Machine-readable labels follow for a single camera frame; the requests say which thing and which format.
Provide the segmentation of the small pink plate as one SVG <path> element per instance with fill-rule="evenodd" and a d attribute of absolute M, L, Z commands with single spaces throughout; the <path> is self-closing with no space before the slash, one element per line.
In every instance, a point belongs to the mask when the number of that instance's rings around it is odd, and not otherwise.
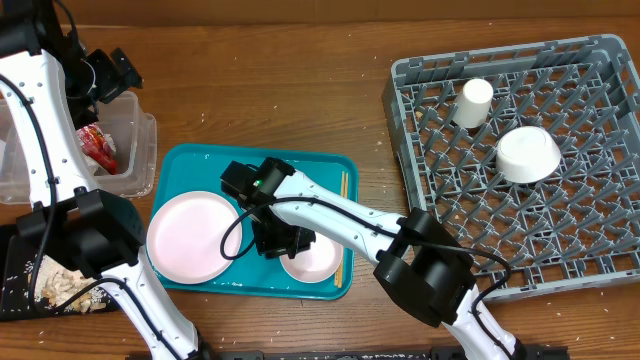
<path fill-rule="evenodd" d="M 289 258 L 280 257 L 285 272 L 293 279 L 302 283 L 319 283 L 329 279 L 337 271 L 344 248 L 324 235 L 316 233 L 316 239 L 310 249 L 302 251 Z"/>

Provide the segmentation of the white cup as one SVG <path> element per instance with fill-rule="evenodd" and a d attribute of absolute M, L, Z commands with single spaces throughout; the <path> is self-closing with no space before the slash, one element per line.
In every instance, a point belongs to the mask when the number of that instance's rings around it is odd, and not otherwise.
<path fill-rule="evenodd" d="M 454 100 L 456 111 L 452 121 L 467 129 L 481 126 L 486 122 L 493 95 L 494 89 L 488 81 L 481 78 L 467 81 Z"/>

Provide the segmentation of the large pink plate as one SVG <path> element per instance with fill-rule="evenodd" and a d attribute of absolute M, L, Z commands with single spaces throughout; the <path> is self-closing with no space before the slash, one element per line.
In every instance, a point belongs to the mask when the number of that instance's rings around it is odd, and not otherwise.
<path fill-rule="evenodd" d="M 241 226 L 225 234 L 237 218 L 234 206 L 212 192 L 191 191 L 170 199 L 157 210 L 147 231 L 151 263 L 179 284 L 218 277 L 232 263 L 225 257 L 237 255 L 242 244 Z"/>

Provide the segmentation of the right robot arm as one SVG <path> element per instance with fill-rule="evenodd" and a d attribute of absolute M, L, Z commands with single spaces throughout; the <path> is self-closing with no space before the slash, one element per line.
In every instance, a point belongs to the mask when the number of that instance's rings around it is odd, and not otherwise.
<path fill-rule="evenodd" d="M 222 191 L 251 218 L 252 248 L 269 259 L 295 258 L 323 235 L 374 265 L 389 298 L 420 322 L 444 326 L 468 359 L 523 359 L 524 345 L 504 330 L 483 303 L 472 274 L 481 256 L 507 268 L 501 257 L 461 246 L 427 211 L 406 216 L 374 210 L 331 192 L 283 160 L 260 166 L 233 161 Z"/>

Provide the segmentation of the red snack wrapper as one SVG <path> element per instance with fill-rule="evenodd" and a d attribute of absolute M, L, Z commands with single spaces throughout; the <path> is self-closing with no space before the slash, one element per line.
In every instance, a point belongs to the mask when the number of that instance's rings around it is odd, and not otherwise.
<path fill-rule="evenodd" d="M 117 173 L 115 143 L 96 124 L 90 124 L 76 131 L 82 152 L 100 165 L 110 175 Z"/>

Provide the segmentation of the white bowl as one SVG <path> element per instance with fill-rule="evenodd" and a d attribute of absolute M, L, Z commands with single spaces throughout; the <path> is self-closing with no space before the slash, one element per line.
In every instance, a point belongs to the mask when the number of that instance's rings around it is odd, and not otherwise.
<path fill-rule="evenodd" d="M 562 155 L 549 132 L 522 126 L 500 138 L 496 145 L 496 169 L 513 183 L 534 183 L 550 176 Z"/>

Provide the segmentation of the rice and peanut scraps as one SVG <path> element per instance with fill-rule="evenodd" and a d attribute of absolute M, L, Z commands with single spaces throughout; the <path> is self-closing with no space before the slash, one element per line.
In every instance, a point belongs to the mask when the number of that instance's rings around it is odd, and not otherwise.
<path fill-rule="evenodd" d="M 44 256 L 38 271 L 34 301 L 39 307 L 55 308 L 93 282 L 92 278 L 85 278 L 80 271 L 69 271 L 52 258 Z M 67 306 L 65 312 L 95 312 L 105 309 L 109 302 L 107 293 L 96 286 Z"/>

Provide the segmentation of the white tissue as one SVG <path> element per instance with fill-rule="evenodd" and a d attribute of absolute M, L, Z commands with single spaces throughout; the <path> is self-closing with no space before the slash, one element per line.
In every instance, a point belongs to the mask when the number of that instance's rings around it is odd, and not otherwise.
<path fill-rule="evenodd" d="M 116 147 L 109 135 L 104 137 L 85 136 L 81 141 L 83 153 L 93 173 L 98 170 L 105 170 L 110 175 L 117 173 Z"/>

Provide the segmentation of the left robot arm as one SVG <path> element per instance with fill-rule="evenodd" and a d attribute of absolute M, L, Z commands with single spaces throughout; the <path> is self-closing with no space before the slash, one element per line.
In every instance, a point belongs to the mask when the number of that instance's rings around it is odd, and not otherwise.
<path fill-rule="evenodd" d="M 151 267 L 136 207 L 100 188 L 77 138 L 100 104 L 142 78 L 121 50 L 86 52 L 76 30 L 61 28 L 64 12 L 54 0 L 1 5 L 1 93 L 29 169 L 31 212 L 17 219 L 15 236 L 105 290 L 153 358 L 210 359 L 211 346 Z"/>

